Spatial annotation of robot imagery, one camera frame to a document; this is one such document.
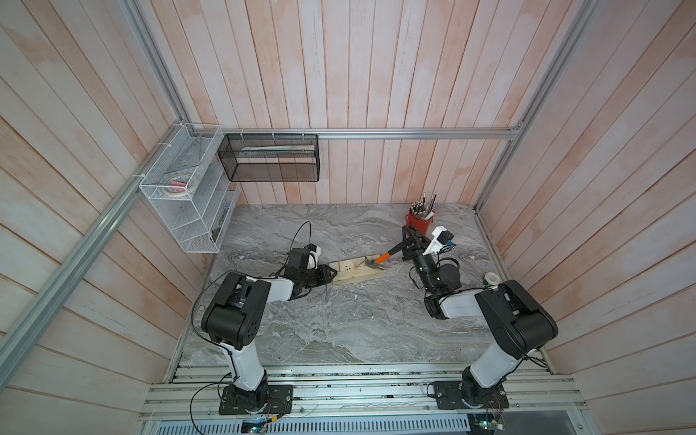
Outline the pale wooden block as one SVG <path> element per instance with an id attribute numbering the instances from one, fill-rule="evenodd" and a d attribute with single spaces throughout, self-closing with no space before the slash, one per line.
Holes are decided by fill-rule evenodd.
<path id="1" fill-rule="evenodd" d="M 383 268 L 370 268 L 367 266 L 369 260 L 377 259 L 377 257 L 378 255 L 372 255 L 330 263 L 330 268 L 337 271 L 337 275 L 333 278 L 332 284 L 335 286 L 344 286 L 385 277 L 386 272 Z"/>

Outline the claw hammer orange black handle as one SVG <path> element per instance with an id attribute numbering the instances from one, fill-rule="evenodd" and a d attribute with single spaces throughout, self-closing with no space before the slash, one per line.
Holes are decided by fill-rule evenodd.
<path id="1" fill-rule="evenodd" d="M 397 253 L 401 252 L 403 250 L 404 242 L 402 241 L 401 243 L 397 244 L 394 246 L 392 249 L 390 249 L 387 253 L 381 255 L 380 257 L 377 257 L 375 259 L 366 259 L 364 261 L 364 264 L 368 268 L 372 269 L 380 269 L 384 270 L 384 263 Z"/>

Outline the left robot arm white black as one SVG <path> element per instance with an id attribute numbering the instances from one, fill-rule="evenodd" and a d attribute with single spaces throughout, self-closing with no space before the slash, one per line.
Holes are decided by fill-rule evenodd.
<path id="1" fill-rule="evenodd" d="M 256 348 L 266 306 L 306 297 L 338 276 L 335 268 L 319 263 L 320 254 L 318 246 L 309 244 L 291 249 L 283 266 L 270 277 L 252 277 L 239 271 L 222 276 L 201 317 L 200 329 L 228 358 L 232 386 L 237 391 L 257 393 L 266 382 Z"/>

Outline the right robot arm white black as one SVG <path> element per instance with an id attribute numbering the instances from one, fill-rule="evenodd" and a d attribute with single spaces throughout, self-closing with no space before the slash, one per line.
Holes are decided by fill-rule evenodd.
<path id="1" fill-rule="evenodd" d="M 491 399 L 507 402 L 502 384 L 531 353 L 558 336 L 558 325 L 516 280 L 465 288 L 460 264 L 440 252 L 452 248 L 453 235 L 444 227 L 431 237 L 413 226 L 402 228 L 402 259 L 413 262 L 424 291 L 424 306 L 438 320 L 481 316 L 493 342 L 468 366 L 458 382 L 433 385 L 438 399 L 455 408 L 480 408 Z"/>

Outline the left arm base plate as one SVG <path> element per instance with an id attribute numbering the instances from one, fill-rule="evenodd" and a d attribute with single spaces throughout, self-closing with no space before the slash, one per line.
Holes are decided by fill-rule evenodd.
<path id="1" fill-rule="evenodd" d="M 291 413 L 294 398 L 292 385 L 261 384 L 255 391 L 226 386 L 219 406 L 220 415 L 279 415 Z"/>

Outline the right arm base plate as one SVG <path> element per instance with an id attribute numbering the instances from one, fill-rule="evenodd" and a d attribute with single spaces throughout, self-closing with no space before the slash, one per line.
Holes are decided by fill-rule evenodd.
<path id="1" fill-rule="evenodd" d="M 427 395 L 437 402 L 441 411 L 509 408 L 509 399 L 501 384 L 485 389 L 470 381 L 431 382 Z"/>

